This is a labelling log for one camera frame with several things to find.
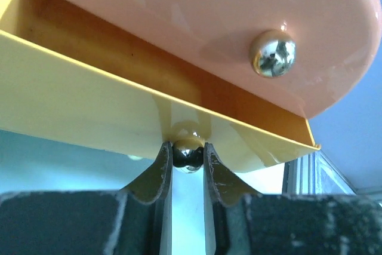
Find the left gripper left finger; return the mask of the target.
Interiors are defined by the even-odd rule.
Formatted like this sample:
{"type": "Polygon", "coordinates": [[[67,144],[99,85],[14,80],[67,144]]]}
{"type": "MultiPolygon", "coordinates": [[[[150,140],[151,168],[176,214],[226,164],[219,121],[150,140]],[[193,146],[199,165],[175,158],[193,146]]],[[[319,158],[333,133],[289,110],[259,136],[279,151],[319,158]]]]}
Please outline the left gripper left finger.
{"type": "Polygon", "coordinates": [[[111,191],[1,195],[2,254],[170,254],[173,154],[111,191]]]}

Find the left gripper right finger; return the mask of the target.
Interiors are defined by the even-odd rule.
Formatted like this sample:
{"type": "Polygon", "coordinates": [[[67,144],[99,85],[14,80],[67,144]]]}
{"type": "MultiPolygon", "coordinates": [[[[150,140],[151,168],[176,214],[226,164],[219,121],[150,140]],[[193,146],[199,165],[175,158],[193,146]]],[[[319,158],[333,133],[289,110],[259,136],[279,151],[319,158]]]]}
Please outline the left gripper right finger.
{"type": "Polygon", "coordinates": [[[266,195],[206,143],[207,254],[380,254],[381,207],[354,195],[266,195]]]}

